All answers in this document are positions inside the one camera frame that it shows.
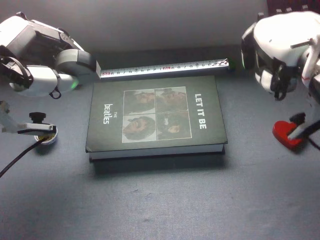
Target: red base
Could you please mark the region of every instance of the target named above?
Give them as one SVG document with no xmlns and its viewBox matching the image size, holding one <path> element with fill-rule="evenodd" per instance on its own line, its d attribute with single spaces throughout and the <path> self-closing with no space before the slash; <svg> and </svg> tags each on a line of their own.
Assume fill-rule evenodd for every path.
<svg viewBox="0 0 320 240">
<path fill-rule="evenodd" d="M 273 125 L 272 133 L 274 137 L 282 143 L 286 148 L 294 150 L 298 145 L 303 142 L 302 138 L 289 140 L 288 133 L 292 132 L 297 127 L 293 122 L 277 121 Z"/>
</svg>

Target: ruler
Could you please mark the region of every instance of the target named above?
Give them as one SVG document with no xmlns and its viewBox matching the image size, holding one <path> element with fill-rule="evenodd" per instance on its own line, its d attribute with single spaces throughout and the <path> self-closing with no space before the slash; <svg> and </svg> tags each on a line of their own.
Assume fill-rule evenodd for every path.
<svg viewBox="0 0 320 240">
<path fill-rule="evenodd" d="M 141 66 L 132 68 L 119 68 L 101 71 L 102 80 L 127 80 L 145 78 L 183 77 L 216 73 L 218 70 L 228 70 L 227 58 L 207 61 L 194 61 L 185 63 Z"/>
</svg>

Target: green light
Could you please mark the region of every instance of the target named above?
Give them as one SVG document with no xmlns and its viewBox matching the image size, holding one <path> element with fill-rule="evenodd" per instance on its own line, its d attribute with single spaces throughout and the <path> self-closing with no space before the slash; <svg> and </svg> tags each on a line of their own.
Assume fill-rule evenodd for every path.
<svg viewBox="0 0 320 240">
<path fill-rule="evenodd" d="M 78 84 L 79 84 L 79 81 L 78 81 L 78 80 L 75 80 L 75 81 L 72 83 L 72 85 L 71 85 L 71 89 L 72 89 L 72 90 L 75 89 L 75 88 L 78 86 Z"/>
</svg>

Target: black book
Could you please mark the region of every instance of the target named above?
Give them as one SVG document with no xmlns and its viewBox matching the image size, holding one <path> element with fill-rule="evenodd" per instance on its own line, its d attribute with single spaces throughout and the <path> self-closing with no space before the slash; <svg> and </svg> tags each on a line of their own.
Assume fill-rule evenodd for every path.
<svg viewBox="0 0 320 240">
<path fill-rule="evenodd" d="M 213 76 L 94 84 L 90 161 L 222 152 L 226 143 Z"/>
</svg>

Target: table surface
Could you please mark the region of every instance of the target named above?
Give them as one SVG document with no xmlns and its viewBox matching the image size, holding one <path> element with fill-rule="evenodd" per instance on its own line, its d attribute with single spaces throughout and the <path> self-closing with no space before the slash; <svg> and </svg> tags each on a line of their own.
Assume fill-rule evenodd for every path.
<svg viewBox="0 0 320 240">
<path fill-rule="evenodd" d="M 0 239 L 319 239 L 319 152 L 307 145 L 292 153 L 272 135 L 274 122 L 309 109 L 306 90 L 300 84 L 275 102 L 252 77 L 217 77 L 217 87 L 225 155 L 90 164 L 92 86 L 53 100 L 1 84 L 11 115 L 29 122 L 29 112 L 47 113 L 58 141 L 29 152 L 0 179 Z M 32 143 L 0 134 L 0 168 Z"/>
</svg>

